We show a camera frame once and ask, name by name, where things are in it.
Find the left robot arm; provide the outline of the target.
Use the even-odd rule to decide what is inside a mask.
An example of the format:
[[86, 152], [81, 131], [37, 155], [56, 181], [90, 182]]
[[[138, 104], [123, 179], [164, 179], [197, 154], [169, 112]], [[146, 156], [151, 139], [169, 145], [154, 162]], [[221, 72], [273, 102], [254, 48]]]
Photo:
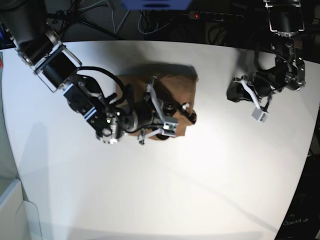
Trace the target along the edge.
[[[273, 96], [283, 89], [298, 91], [306, 85], [302, 33], [305, 31], [302, 4], [299, 0], [266, 0], [268, 28], [272, 33], [269, 47], [258, 44], [254, 50], [255, 72], [231, 80], [226, 91], [229, 101], [248, 101], [266, 112]], [[275, 65], [260, 65], [260, 52], [275, 56]]]

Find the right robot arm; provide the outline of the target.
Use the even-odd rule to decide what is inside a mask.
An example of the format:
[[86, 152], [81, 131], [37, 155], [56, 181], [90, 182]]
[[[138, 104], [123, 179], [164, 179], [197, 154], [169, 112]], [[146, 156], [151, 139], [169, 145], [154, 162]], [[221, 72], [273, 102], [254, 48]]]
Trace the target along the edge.
[[84, 66], [47, 23], [42, 0], [3, 0], [0, 21], [20, 58], [52, 92], [62, 90], [69, 107], [81, 114], [105, 143], [125, 135], [167, 140], [182, 137], [197, 121], [193, 109], [197, 78], [184, 75], [116, 76]]

